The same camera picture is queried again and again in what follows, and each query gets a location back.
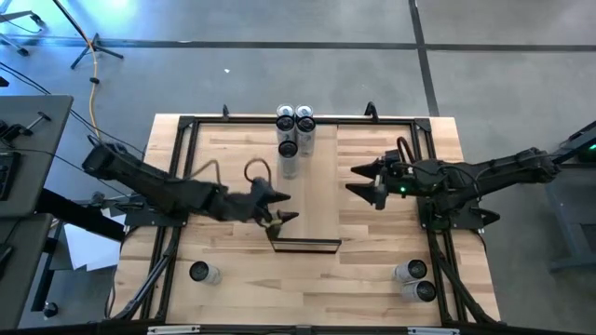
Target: concrete floor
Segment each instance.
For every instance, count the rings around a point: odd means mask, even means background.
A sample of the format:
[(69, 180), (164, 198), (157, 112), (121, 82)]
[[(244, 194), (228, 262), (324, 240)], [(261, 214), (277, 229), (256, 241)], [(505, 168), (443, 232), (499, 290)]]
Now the concrete floor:
[[(324, 41), (412, 43), (407, 0), (106, 0), (64, 2), (89, 33), (140, 40)], [(596, 44), (596, 2), (584, 0), (418, 0), (428, 43)], [(76, 37), (51, 2), (17, 0), (47, 23), (45, 36)], [(18, 24), (34, 28), (32, 21)], [(23, 34), (2, 24), (0, 33)], [(88, 56), (79, 47), (28, 47), (23, 58), (0, 46), (0, 60), (55, 94), (74, 96), (87, 115)], [(309, 103), (321, 114), (361, 114), (374, 101), (384, 115), (428, 115), (420, 65), (410, 50), (120, 48), (100, 54), (99, 126), (142, 148), (155, 113), (272, 113), (282, 102)], [(553, 150), (593, 121), (594, 53), (429, 52), (441, 116), (454, 116), (467, 161), (536, 146)], [(2, 95), (37, 94), (16, 80)], [(58, 154), (80, 164), (87, 131), (69, 120)], [(71, 198), (105, 188), (55, 162), (47, 187)], [(514, 186), (486, 196), (499, 212), (486, 241), (496, 298), (514, 326), (594, 332), (596, 272), (552, 275), (549, 262), (566, 246), (542, 186)], [(24, 313), (20, 326), (102, 318), (111, 271), (59, 274), (50, 291), (61, 313), (44, 321)]]

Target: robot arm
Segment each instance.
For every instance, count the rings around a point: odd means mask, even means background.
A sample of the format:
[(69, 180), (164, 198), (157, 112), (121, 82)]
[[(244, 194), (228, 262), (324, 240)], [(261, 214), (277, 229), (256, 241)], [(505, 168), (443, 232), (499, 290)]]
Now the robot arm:
[(408, 164), (399, 151), (389, 151), (374, 162), (351, 170), (372, 179), (345, 187), (375, 208), (385, 208), (390, 194), (424, 197), (438, 216), (449, 216), (467, 202), (516, 183), (552, 181), (558, 166), (536, 148), (478, 164), (447, 163), (427, 159)]
[(248, 194), (229, 193), (228, 187), (219, 183), (171, 178), (167, 172), (129, 154), (122, 145), (97, 141), (93, 144), (83, 162), (87, 174), (120, 181), (165, 215), (191, 212), (217, 221), (256, 221), (264, 227), (298, 216), (294, 212), (269, 212), (269, 204), (291, 197), (276, 192), (263, 178), (251, 182)]

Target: black metal frame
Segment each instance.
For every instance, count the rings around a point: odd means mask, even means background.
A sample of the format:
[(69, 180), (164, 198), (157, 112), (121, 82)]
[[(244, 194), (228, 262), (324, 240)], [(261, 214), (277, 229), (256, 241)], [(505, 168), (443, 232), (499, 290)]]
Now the black metal frame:
[[(414, 157), (418, 159), (422, 159), (422, 149), (419, 140), (419, 134), (422, 131), (425, 142), (427, 144), (427, 152), (429, 158), (436, 158), (436, 152), (434, 147), (434, 141), (432, 138), (432, 129), (430, 125), (430, 119), (428, 118), (403, 118), (403, 117), (379, 117), (376, 108), (372, 102), (366, 107), (364, 116), (334, 116), (334, 115), (324, 115), (324, 116), (315, 116), (315, 120), (319, 125), (369, 125), (369, 126), (405, 126), (408, 127), (410, 130), (410, 136), (412, 139), (413, 144), (413, 153)], [(182, 144), (183, 144), (183, 136), (184, 132), (190, 128), (190, 141), (188, 145), (188, 150), (186, 152), (186, 160), (184, 164), (184, 173), (183, 175), (186, 176), (191, 173), (192, 165), (195, 157), (196, 152), (196, 142), (198, 139), (198, 131), (201, 124), (275, 124), (276, 116), (275, 115), (233, 115), (230, 114), (226, 106), (223, 108), (222, 114), (212, 114), (212, 115), (196, 115), (196, 116), (181, 116), (178, 121), (176, 138), (174, 141), (174, 148), (172, 150), (172, 157), (170, 160), (169, 165), (169, 174), (170, 176), (174, 176), (179, 166), (180, 155), (182, 151)], [(156, 263), (161, 255), (161, 250), (163, 248), (163, 239), (165, 236), (166, 227), (158, 227), (156, 233), (156, 241), (154, 243), (154, 250), (150, 262), (149, 273), (155, 268)], [(279, 229), (267, 229), (266, 231), (267, 237), (271, 242), (272, 248), (278, 252), (307, 252), (307, 253), (335, 253), (337, 249), (341, 245), (341, 240), (339, 239), (304, 239), (304, 238), (279, 238)], [(449, 266), (453, 270), (454, 274), (458, 276), (457, 272), (457, 264), (455, 260), (455, 253), (454, 253), (454, 243), (451, 237), (450, 231), (445, 231), (442, 233), (443, 240), (446, 246), (446, 258)], [(436, 241), (436, 233), (427, 230), (427, 238), (428, 244), (431, 246), (432, 241)], [(292, 244), (292, 245), (322, 245), (322, 246), (332, 246), (335, 247), (333, 250), (295, 250), (295, 249), (283, 249), (283, 248), (276, 248), (275, 244)], [(432, 261), (432, 268), (434, 274), (434, 281), (437, 287), (437, 299), (439, 303), (439, 310), (440, 310), (440, 320), (441, 323), (452, 321), (451, 316), (449, 315), (449, 311), (447, 310), (447, 302), (445, 297), (445, 289), (442, 281), (441, 269), (438, 264), (438, 257), (431, 257)], [(166, 270), (166, 278), (164, 280), (164, 288), (162, 290), (161, 300), (159, 304), (159, 309), (156, 314), (156, 318), (165, 321), (165, 315), (168, 311), (168, 304), (169, 304), (169, 293), (171, 291), (172, 285), (172, 278), (173, 278), (173, 269), (175, 267), (175, 251), (174, 257), (171, 259), (168, 265), (168, 269)], [(457, 307), (457, 319), (467, 321), (466, 315), (466, 307), (464, 306), (459, 293), (455, 292), (455, 302)], [(151, 309), (153, 297), (153, 289), (147, 295), (147, 298), (144, 300), (142, 309), (141, 309), (141, 318), (148, 318), (149, 311)]]
[[(596, 121), (581, 128), (571, 135), (561, 147), (554, 153), (557, 155), (553, 162), (560, 164), (562, 169), (596, 168), (594, 163), (565, 163), (563, 162), (585, 152), (589, 147), (596, 144)], [(555, 212), (557, 222), (561, 228), (562, 236), (565, 239), (570, 255), (568, 257), (553, 261), (550, 264), (551, 272), (558, 272), (566, 268), (591, 266), (596, 264), (596, 253), (590, 246), (583, 226), (594, 224), (593, 222), (573, 222), (569, 220), (568, 207), (563, 205), (557, 195), (557, 188), (554, 183), (545, 187), (550, 206)]]
[(52, 237), (48, 237), (46, 239), (46, 244), (44, 245), (44, 252), (47, 254), (46, 262), (44, 263), (44, 269), (42, 270), (41, 277), (39, 278), (39, 284), (37, 285), (37, 289), (35, 290), (34, 301), (31, 305), (31, 312), (42, 312), (44, 307), (46, 306), (47, 302), (47, 295), (49, 294), (49, 288), (52, 285), (52, 280), (54, 279), (54, 270), (50, 269), (52, 259), (54, 257), (54, 251), (56, 250), (56, 246), (58, 244), (58, 238), (60, 237), (60, 233), (62, 227), (64, 226), (64, 222), (60, 221), (59, 224), (56, 226), (56, 230)]

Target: black rectangle frame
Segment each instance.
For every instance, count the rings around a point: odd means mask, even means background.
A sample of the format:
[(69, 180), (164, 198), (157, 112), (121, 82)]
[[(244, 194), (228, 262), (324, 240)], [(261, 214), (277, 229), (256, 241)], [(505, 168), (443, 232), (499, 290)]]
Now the black rectangle frame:
[[(203, 115), (182, 115), (179, 118), (177, 132), (176, 132), (176, 139), (174, 142), (174, 147), (172, 150), (172, 157), (170, 160), (169, 166), (169, 174), (170, 176), (175, 176), (176, 171), (178, 170), (179, 162), (180, 162), (180, 155), (182, 151), (182, 143), (183, 143), (183, 136), (184, 132), (190, 128), (191, 135), (190, 141), (188, 145), (188, 149), (186, 152), (186, 160), (184, 166), (184, 176), (190, 174), (192, 170), (192, 165), (194, 162), (195, 157), (195, 150), (196, 150), (196, 142), (198, 139), (198, 131), (199, 126), (201, 124), (274, 124), (277, 119), (277, 116), (274, 114), (271, 115), (230, 115), (228, 113), (223, 113), (220, 115), (217, 114), (203, 114)], [(418, 138), (420, 131), (423, 132), (425, 142), (427, 144), (427, 152), (429, 158), (436, 158), (436, 151), (434, 147), (434, 141), (432, 138), (432, 128), (430, 125), (429, 118), (407, 118), (407, 117), (379, 117), (376, 110), (374, 109), (374, 105), (370, 102), (367, 106), (367, 112), (364, 116), (335, 116), (335, 115), (323, 115), (323, 116), (315, 116), (315, 120), (319, 125), (337, 125), (337, 126), (344, 126), (344, 125), (361, 125), (361, 126), (406, 126), (410, 130), (410, 135), (412, 138), (413, 144), (413, 153), (416, 159), (422, 159), (422, 149), (420, 145), (420, 140)], [(163, 248), (163, 239), (165, 236), (165, 227), (157, 228), (156, 234), (156, 241), (154, 243), (154, 252), (151, 259), (151, 264), (156, 263), (156, 259), (161, 254), (161, 250)], [(436, 233), (430, 230), (427, 230), (427, 238), (430, 241), (431, 238), (437, 238)], [(446, 246), (447, 252), (447, 259), (450, 265), (457, 274), (457, 267), (455, 264), (455, 255), (454, 255), (454, 247), (453, 247), (453, 240), (451, 234), (443, 234), (443, 239)], [(312, 239), (288, 239), (292, 242), (300, 243), (312, 243)], [(338, 240), (319, 240), (324, 244), (336, 243)], [(335, 253), (337, 249), (333, 252), (329, 251), (315, 251), (315, 253)], [(284, 250), (283, 252), (304, 252), (303, 250)], [(173, 281), (173, 269), (175, 267), (176, 257), (174, 256), (172, 261), (170, 262), (168, 269), (166, 270), (164, 286), (159, 302), (159, 309), (156, 314), (156, 318), (166, 322), (166, 315), (168, 313), (168, 306), (169, 306), (169, 295), (171, 292), (171, 285)], [(453, 321), (449, 311), (447, 309), (447, 302), (446, 302), (446, 293), (445, 288), (443, 285), (442, 274), (439, 266), (436, 264), (435, 260), (431, 258), (431, 265), (433, 269), (433, 277), (434, 282), (437, 288), (437, 300), (440, 312), (440, 321), (442, 324), (446, 322)], [(150, 272), (153, 269), (154, 265), (150, 266)], [(142, 314), (141, 319), (147, 319), (148, 314), (151, 309), (151, 297), (153, 292), (147, 296), (145, 299), (143, 306), (142, 306)], [(456, 301), (456, 308), (457, 308), (457, 315), (458, 320), (466, 320), (466, 308), (461, 300), (458, 298), (457, 292), (454, 292), (455, 301)]]

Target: wooden tabletop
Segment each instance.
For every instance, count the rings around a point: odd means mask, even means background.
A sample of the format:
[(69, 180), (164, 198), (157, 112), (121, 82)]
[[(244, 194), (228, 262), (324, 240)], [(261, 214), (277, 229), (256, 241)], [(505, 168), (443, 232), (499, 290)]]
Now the wooden tabletop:
[[(148, 164), (168, 170), (178, 118), (178, 114), (156, 115), (145, 157)], [(431, 126), (437, 157), (462, 161), (454, 119), (431, 118)], [(293, 181), (278, 175), (278, 142), (273, 125), (202, 124), (198, 134), (193, 168), (217, 159), (222, 183), (231, 191), (249, 190), (242, 171), (251, 158), (262, 157), (269, 163), (274, 188), (292, 196), (280, 207), (300, 212), (297, 219), (284, 226), (281, 236), (341, 238), (343, 245), (335, 255), (275, 253), (264, 230), (256, 224), (193, 216), (180, 241), (169, 323), (440, 324), (436, 301), (404, 302), (399, 296), (400, 284), (391, 280), (393, 267), (410, 259), (424, 260), (430, 268), (427, 237), (419, 227), (415, 199), (390, 196), (386, 209), (376, 211), (345, 188), (347, 182), (366, 181), (350, 172), (351, 167), (370, 163), (394, 149), (398, 136), (410, 140), (407, 127), (318, 126), (315, 154), (300, 158), (299, 176)], [(420, 139), (426, 148), (424, 138)], [(185, 138), (180, 173), (187, 142)], [(250, 175), (266, 176), (266, 172), (255, 164)], [(197, 178), (214, 181), (214, 170), (210, 167)], [(155, 234), (156, 228), (140, 228), (122, 248), (113, 314), (124, 307), (147, 276)], [(453, 231), (453, 235), (462, 281), (486, 313), (498, 319), (480, 239), (467, 231)], [(192, 281), (188, 270), (195, 261), (218, 267), (222, 283), (212, 287)], [(427, 279), (432, 278), (429, 271)], [(156, 285), (152, 314), (162, 283), (163, 276)], [(446, 284), (446, 292), (455, 317), (451, 285)]]

